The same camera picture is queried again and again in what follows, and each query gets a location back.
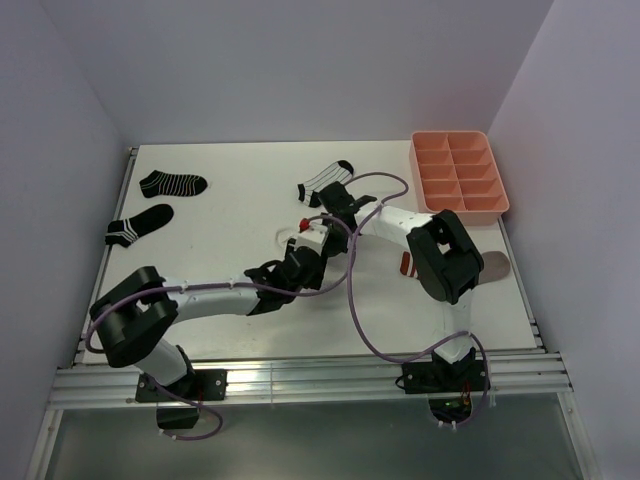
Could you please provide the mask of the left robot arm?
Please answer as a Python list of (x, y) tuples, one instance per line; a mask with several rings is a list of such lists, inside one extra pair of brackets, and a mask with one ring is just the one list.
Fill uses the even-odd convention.
[(196, 374), (184, 350), (164, 338), (173, 324), (268, 314), (297, 296), (317, 294), (328, 259), (346, 252), (351, 237), (347, 227), (311, 224), (289, 240), (283, 259), (223, 282), (171, 282), (155, 267), (142, 267), (94, 303), (85, 337), (99, 337), (111, 367), (134, 365), (145, 384), (183, 399), (193, 391)]

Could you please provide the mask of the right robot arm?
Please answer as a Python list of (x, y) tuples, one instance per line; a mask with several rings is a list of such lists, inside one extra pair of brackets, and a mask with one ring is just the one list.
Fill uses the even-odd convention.
[(318, 194), (327, 213), (342, 220), (357, 238), (381, 238), (411, 254), (417, 278), (429, 297), (442, 304), (434, 321), (442, 337), (433, 349), (435, 383), (452, 390), (468, 374), (475, 348), (471, 304), (484, 260), (459, 217), (450, 210), (418, 213), (386, 206), (372, 196), (358, 199), (335, 182)]

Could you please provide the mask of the white sock black toe heel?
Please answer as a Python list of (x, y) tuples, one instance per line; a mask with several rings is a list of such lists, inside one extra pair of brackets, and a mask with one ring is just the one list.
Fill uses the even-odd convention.
[(341, 159), (331, 163), (313, 178), (297, 185), (298, 201), (310, 208), (321, 206), (320, 192), (332, 183), (344, 184), (354, 176), (354, 167), (347, 160)]

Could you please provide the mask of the pink divided organizer tray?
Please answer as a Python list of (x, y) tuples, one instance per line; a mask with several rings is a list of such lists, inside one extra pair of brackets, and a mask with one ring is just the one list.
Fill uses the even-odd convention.
[(409, 150), (421, 212), (450, 210), (466, 226), (491, 226), (510, 208), (488, 137), (481, 131), (418, 131)]

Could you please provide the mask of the black sock thin white stripes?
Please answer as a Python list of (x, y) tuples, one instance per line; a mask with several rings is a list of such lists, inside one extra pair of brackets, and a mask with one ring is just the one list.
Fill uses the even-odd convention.
[(208, 182), (199, 175), (171, 174), (154, 170), (139, 181), (139, 186), (145, 198), (157, 196), (194, 197), (208, 188)]

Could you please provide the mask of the taupe sock red cuff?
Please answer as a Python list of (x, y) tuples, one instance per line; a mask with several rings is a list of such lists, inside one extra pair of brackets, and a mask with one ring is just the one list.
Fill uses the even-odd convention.
[[(493, 283), (506, 278), (511, 271), (509, 257), (501, 251), (487, 251), (482, 253), (484, 269), (479, 275), (479, 285)], [(417, 269), (413, 258), (408, 251), (404, 251), (401, 257), (400, 274), (410, 278), (417, 278)]]

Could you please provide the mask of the black sock white cuff stripes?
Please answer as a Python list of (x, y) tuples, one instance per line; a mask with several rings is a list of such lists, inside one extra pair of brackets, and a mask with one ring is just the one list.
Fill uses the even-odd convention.
[(170, 205), (155, 205), (133, 217), (110, 222), (104, 242), (107, 246), (120, 245), (128, 248), (140, 238), (167, 225), (173, 217), (174, 210)]

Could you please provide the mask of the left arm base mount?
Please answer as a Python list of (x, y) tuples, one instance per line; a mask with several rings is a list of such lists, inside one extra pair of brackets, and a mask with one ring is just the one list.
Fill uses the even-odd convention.
[[(171, 394), (190, 401), (222, 401), (226, 395), (227, 371), (224, 369), (200, 369), (186, 377), (164, 386)], [(169, 402), (173, 398), (162, 393), (147, 374), (141, 374), (135, 394), (138, 403)]]

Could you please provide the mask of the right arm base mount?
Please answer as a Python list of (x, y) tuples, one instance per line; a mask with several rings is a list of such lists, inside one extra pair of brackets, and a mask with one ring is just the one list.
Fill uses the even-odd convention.
[(401, 366), (395, 385), (406, 394), (482, 392), (487, 379), (484, 365), (473, 360), (462, 367), (447, 362), (412, 362)]

